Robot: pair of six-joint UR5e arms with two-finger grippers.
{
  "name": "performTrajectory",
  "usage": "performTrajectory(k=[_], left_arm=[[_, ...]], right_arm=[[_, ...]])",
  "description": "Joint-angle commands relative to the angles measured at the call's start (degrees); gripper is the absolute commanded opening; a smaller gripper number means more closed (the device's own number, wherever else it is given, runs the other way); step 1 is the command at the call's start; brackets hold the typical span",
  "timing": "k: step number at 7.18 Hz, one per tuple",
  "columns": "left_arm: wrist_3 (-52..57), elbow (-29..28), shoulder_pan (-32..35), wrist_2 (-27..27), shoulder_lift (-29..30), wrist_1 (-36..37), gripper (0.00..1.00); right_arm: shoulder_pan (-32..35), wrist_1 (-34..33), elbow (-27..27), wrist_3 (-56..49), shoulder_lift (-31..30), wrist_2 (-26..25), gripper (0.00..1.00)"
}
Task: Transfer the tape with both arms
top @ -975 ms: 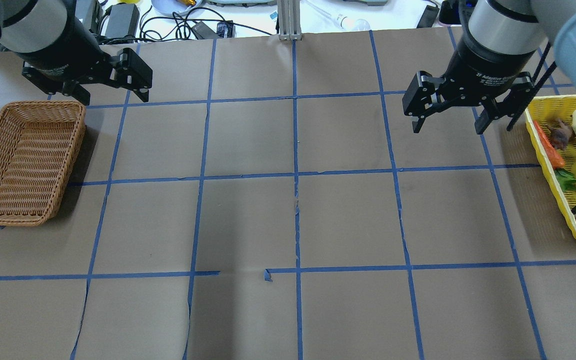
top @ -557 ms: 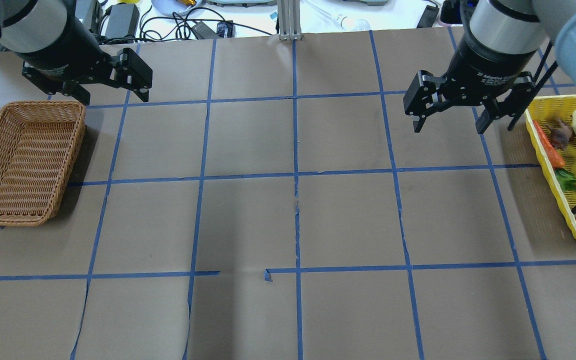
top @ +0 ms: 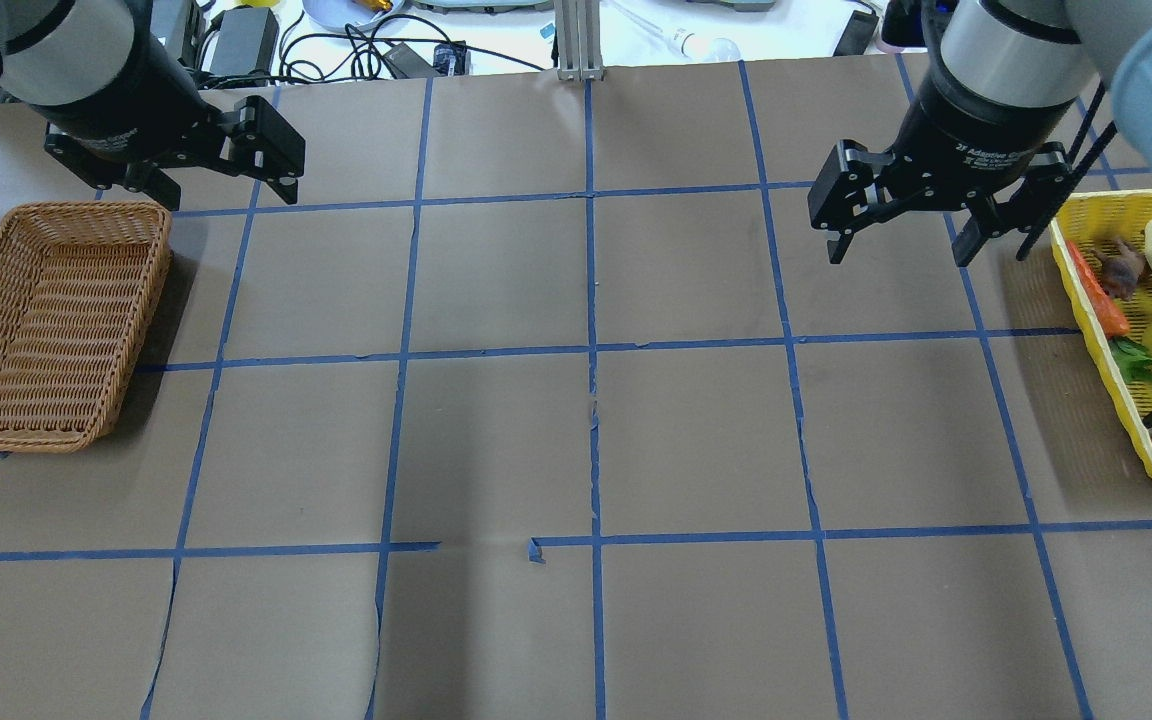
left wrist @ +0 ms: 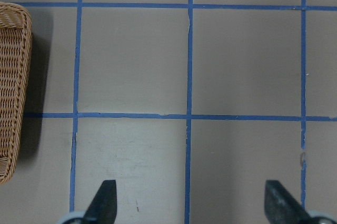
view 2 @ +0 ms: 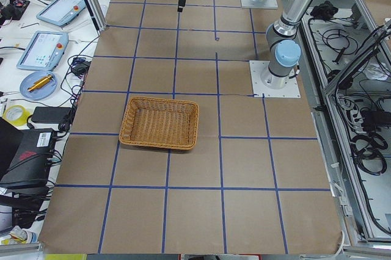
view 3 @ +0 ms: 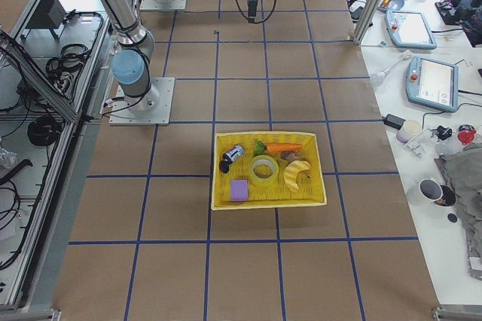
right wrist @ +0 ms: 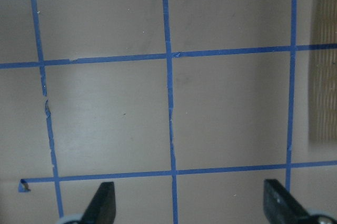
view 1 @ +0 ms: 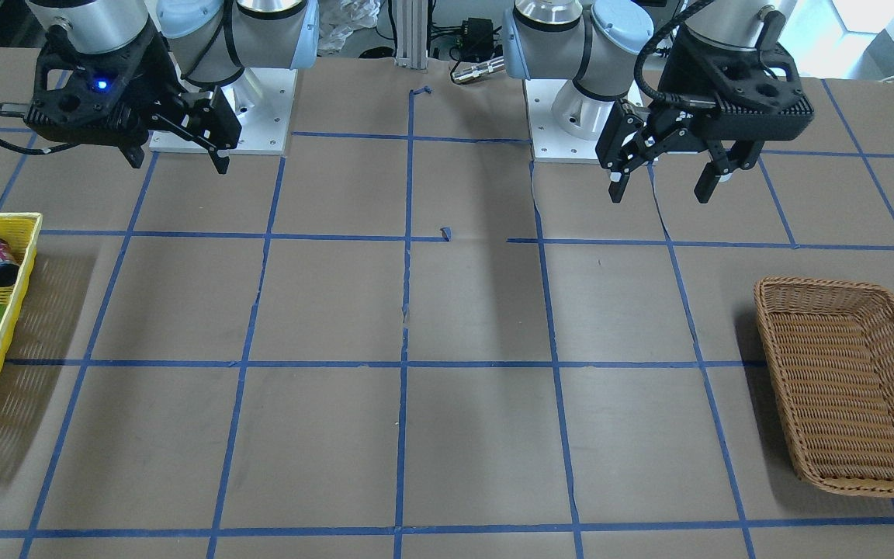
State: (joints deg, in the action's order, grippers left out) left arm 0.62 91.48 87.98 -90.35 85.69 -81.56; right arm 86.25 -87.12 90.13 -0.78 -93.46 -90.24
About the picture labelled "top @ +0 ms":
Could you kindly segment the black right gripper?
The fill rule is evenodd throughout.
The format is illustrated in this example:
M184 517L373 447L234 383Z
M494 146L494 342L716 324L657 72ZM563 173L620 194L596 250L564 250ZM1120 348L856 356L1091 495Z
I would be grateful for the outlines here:
M810 223L832 233L828 262L840 264L856 234L905 211L969 211L952 242L958 268L1007 232L1034 232L1073 173L1064 143L1051 138L1073 103L1014 108L925 76L890 146L838 141L809 188Z

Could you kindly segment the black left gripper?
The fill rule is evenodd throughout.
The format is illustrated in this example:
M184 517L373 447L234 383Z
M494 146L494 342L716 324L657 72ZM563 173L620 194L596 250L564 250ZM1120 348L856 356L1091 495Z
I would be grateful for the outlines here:
M247 176L271 191L298 191L305 174L305 137L273 104L252 94L225 115L156 40L134 40L92 94L47 104L44 118L45 150L74 176L94 190L122 185L169 211L180 209L182 188L168 168Z

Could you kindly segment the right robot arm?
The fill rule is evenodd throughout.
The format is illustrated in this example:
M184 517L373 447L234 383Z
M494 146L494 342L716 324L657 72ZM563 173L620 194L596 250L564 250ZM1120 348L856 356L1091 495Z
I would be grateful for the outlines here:
M1025 258L1106 143L1152 169L1152 1L902 1L929 69L895 141L838 141L808 211L828 259L910 211L967 211L952 251L1023 232Z

